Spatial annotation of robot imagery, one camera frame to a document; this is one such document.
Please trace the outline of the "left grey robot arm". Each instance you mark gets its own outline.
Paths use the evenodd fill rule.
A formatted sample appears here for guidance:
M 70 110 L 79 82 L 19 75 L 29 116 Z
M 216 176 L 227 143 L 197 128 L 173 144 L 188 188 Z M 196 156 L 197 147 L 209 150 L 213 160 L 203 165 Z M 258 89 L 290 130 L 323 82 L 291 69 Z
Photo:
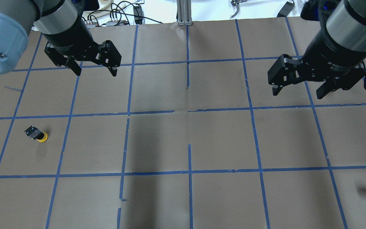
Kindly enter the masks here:
M 81 74 L 78 61 L 108 68 L 113 76 L 121 54 L 112 41 L 98 44 L 82 19 L 97 0 L 0 0 L 0 74 L 15 69 L 29 43 L 33 27 L 47 39 L 44 52 L 56 66 Z

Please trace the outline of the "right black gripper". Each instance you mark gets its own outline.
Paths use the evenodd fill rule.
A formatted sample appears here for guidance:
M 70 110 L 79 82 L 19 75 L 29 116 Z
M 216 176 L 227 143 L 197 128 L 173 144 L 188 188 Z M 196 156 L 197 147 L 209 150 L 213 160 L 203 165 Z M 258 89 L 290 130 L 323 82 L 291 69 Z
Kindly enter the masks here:
M 287 54 L 278 57 L 268 70 L 268 83 L 272 86 L 273 95 L 277 96 L 283 87 L 301 82 L 296 76 L 297 71 L 301 71 L 301 77 L 311 81 L 327 77 L 343 78 L 365 58 L 366 51 L 344 48 L 333 41 L 328 32 L 320 30 L 301 59 L 293 59 Z M 316 90 L 317 99 L 321 100 L 330 92 L 343 88 L 340 79 L 327 80 Z

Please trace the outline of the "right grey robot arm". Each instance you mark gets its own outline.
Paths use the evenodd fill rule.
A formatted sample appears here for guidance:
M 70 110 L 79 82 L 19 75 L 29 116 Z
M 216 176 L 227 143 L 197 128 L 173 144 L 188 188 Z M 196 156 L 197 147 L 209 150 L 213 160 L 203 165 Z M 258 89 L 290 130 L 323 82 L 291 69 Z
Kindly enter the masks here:
M 300 59 L 282 54 L 269 69 L 273 95 L 304 81 L 323 82 L 316 90 L 319 100 L 361 79 L 366 90 L 366 0 L 310 0 L 301 17 L 320 22 L 321 29 Z

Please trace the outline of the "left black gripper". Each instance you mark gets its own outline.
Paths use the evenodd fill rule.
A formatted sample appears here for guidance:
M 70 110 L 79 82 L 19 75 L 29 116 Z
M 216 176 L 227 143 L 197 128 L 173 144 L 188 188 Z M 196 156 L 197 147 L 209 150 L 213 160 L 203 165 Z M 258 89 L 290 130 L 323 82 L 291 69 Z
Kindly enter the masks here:
M 117 76 L 121 54 L 110 40 L 100 45 L 96 43 L 83 19 L 76 19 L 63 32 L 44 36 L 48 41 L 45 54 L 56 66 L 65 66 L 76 76 L 80 76 L 82 69 L 77 61 L 91 61 L 106 67 L 113 77 Z

